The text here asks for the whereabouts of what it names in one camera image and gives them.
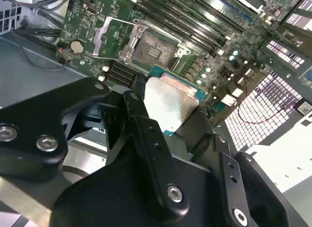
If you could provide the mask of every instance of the label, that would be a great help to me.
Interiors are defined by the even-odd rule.
[[[297,109],[302,115],[307,115],[311,110],[312,106],[307,102],[303,102],[300,107]]]

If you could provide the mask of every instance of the metal frame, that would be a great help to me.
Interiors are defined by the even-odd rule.
[[[109,91],[85,78],[3,108],[0,200],[50,227],[99,226],[103,214],[107,226],[257,227],[262,221],[266,226],[307,226],[249,155],[231,157],[228,144],[212,132],[200,109],[183,132],[202,135],[193,140],[193,161],[210,172],[173,159],[143,99],[124,90]],[[28,112],[27,118],[15,112]],[[106,131],[109,165],[71,185],[59,170],[67,141],[92,127]],[[255,184],[267,199],[257,199]],[[260,212],[251,208],[254,203],[269,212],[257,223]]]

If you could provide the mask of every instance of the screw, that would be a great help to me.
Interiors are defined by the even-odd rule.
[[[175,203],[180,203],[182,201],[181,190],[176,186],[168,186],[167,193],[169,198]]]
[[[126,53],[126,57],[127,57],[127,58],[131,58],[131,56],[132,56],[132,54],[128,51],[128,52]]]
[[[51,136],[41,136],[36,141],[37,148],[45,152],[54,151],[58,145],[57,140]]]
[[[247,221],[247,218],[245,216],[245,214],[237,209],[237,208],[234,208],[233,209],[233,214],[234,214],[234,217],[235,219],[242,225],[242,226],[247,226],[248,225],[248,221]]]
[[[10,142],[18,136],[18,131],[12,126],[0,126],[0,142]]]
[[[101,84],[95,84],[94,85],[97,89],[103,90],[104,87]]]
[[[139,97],[137,96],[136,93],[130,93],[130,96],[135,100],[139,100]]]
[[[220,141],[222,141],[223,143],[225,143],[225,139],[224,139],[222,136],[219,135],[219,139],[220,139]]]

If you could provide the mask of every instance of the ram slot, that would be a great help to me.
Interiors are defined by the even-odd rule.
[[[203,41],[198,41],[194,39],[193,34],[189,33],[185,29],[181,28],[179,25],[175,23],[175,21],[172,21],[171,19],[164,18],[164,15],[156,11],[150,12],[148,8],[145,5],[142,4],[137,4],[135,7],[137,10],[139,10],[141,13],[145,14],[146,16],[154,19],[158,23],[162,24],[163,26],[167,27],[169,30],[179,34],[183,39],[186,41],[196,45],[197,47],[201,48],[202,50],[205,50],[209,53],[213,53],[215,50],[213,46],[210,44],[207,44],[206,42]]]
[[[204,2],[203,0],[193,0],[193,2],[196,3],[197,5],[203,7],[208,13],[210,13],[214,17],[218,18],[219,20],[223,21],[229,27],[235,29],[239,33],[243,33],[245,31],[245,29],[243,27],[241,27],[239,24],[235,23],[233,20],[226,17],[221,12],[217,11],[216,9],[214,9],[212,6],[210,6],[209,4]]]
[[[225,38],[221,36],[217,31],[212,29],[206,24],[203,24],[196,18],[186,14],[185,11],[182,11],[180,8],[175,6],[173,3],[169,2],[168,0],[143,0],[143,1],[152,1],[156,3],[160,10],[164,13],[168,13],[172,17],[187,26],[189,29],[193,31],[194,34],[201,35],[204,39],[208,39],[214,45],[219,46],[223,45]]]

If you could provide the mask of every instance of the electronic component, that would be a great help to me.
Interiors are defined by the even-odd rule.
[[[246,7],[252,9],[256,13],[260,14],[263,7],[266,5],[263,0],[238,0]]]
[[[74,54],[81,54],[84,51],[84,44],[82,41],[74,40],[70,43],[70,48]]]
[[[175,52],[176,48],[173,45],[168,44],[152,33],[144,32],[132,59],[148,64],[150,67],[158,65],[165,68]]]
[[[239,87],[237,87],[237,85],[234,82],[230,82],[228,85],[228,90],[230,92],[231,95],[233,95],[234,97],[240,97],[243,93],[243,90],[241,90]]]

